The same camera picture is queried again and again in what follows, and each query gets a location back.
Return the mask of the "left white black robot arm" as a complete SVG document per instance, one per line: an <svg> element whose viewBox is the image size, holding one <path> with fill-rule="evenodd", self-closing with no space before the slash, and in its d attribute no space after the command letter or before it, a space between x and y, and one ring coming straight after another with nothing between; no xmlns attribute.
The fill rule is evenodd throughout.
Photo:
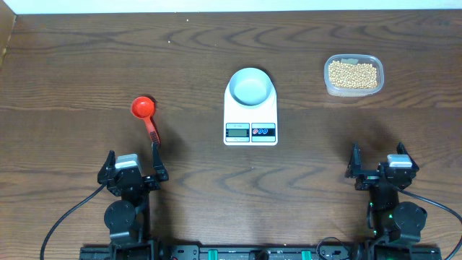
<svg viewBox="0 0 462 260"><path fill-rule="evenodd" d="M150 234L149 194L169 180L158 146L152 145L154 174L144 175L137 154L116 156L109 151L97 182L118 200L105 210L111 259L157 259L158 246Z"/></svg>

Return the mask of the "red plastic measuring scoop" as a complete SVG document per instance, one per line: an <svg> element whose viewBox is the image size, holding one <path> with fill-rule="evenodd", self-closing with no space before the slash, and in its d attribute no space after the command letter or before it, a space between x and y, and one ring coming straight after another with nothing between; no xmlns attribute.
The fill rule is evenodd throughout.
<svg viewBox="0 0 462 260"><path fill-rule="evenodd" d="M146 126L149 138L152 143L159 148L161 145L157 127L154 122L155 104L147 96L140 96L134 99L131 104L131 113L138 119L142 120Z"/></svg>

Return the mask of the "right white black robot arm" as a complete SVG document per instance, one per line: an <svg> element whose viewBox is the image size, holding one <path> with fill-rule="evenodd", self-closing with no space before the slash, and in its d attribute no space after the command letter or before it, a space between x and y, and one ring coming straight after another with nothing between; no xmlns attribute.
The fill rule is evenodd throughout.
<svg viewBox="0 0 462 260"><path fill-rule="evenodd" d="M362 168L360 148L352 146L346 177L356 180L356 190L370 195L367 226L374 231L374 238L356 243L349 258L411 258L411 247L421 240L427 211L413 202L400 201L398 193L411 185L418 171L402 143L375 170Z"/></svg>

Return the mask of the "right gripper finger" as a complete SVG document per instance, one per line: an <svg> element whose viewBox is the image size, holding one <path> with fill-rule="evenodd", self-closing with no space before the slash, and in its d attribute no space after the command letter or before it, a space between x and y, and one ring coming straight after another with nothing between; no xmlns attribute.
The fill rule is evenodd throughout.
<svg viewBox="0 0 462 260"><path fill-rule="evenodd" d="M361 173L360 149L356 143L352 145L352 155L346 169L347 177L357 177Z"/></svg>
<svg viewBox="0 0 462 260"><path fill-rule="evenodd" d="M411 167L412 169L414 169L414 170L419 169L419 166L416 164L416 162L413 160L411 155L408 153L408 151L406 150L403 142L398 143L398 145L396 147L396 151L397 151L398 155L408 155L411 158L411 161L413 162L413 165Z"/></svg>

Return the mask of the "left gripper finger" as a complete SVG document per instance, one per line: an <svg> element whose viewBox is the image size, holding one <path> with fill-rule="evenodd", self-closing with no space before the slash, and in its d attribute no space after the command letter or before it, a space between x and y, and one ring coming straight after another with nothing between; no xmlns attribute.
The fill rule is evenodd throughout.
<svg viewBox="0 0 462 260"><path fill-rule="evenodd" d="M167 169L165 168L160 154L155 143L152 144L152 160L153 164L152 167L157 175L157 177L166 177L167 176Z"/></svg>
<svg viewBox="0 0 462 260"><path fill-rule="evenodd" d="M113 150L110 150L105 162L103 163L103 166L101 167L99 171L99 176L109 177L115 168L115 163L116 163L115 152Z"/></svg>

